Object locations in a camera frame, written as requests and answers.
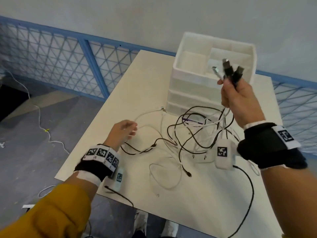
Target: lattice panel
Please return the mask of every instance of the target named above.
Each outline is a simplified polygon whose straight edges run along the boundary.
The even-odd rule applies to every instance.
[[[77,39],[0,23],[0,53],[16,75],[104,98]]]
[[[273,85],[284,126],[301,143],[303,152],[317,155],[317,90]]]
[[[137,56],[138,51],[92,41],[90,46],[108,91],[111,93]]]

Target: sneaker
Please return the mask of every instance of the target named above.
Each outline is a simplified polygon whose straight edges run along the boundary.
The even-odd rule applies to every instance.
[[[177,231],[178,231],[178,224],[167,220],[165,222],[164,230],[161,234],[161,237],[165,237],[165,236],[176,237]]]
[[[134,216],[134,232],[137,230],[142,231],[146,235],[146,225],[147,225],[147,218],[149,217],[149,213],[137,210]]]

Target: person's left hand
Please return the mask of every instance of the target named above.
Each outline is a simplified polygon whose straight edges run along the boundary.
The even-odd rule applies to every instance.
[[[120,146],[132,136],[135,136],[137,131],[137,123],[130,120],[123,120],[114,124],[107,139],[103,143],[106,146],[113,148],[118,152]]]

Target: black mat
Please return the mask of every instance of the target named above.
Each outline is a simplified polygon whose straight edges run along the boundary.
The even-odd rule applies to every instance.
[[[26,92],[2,85],[0,88],[0,122],[28,98]]]

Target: yellow jacket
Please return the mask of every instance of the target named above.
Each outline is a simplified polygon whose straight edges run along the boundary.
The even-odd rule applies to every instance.
[[[60,184],[19,220],[1,230],[0,238],[80,237],[90,211],[90,200],[83,189]]]

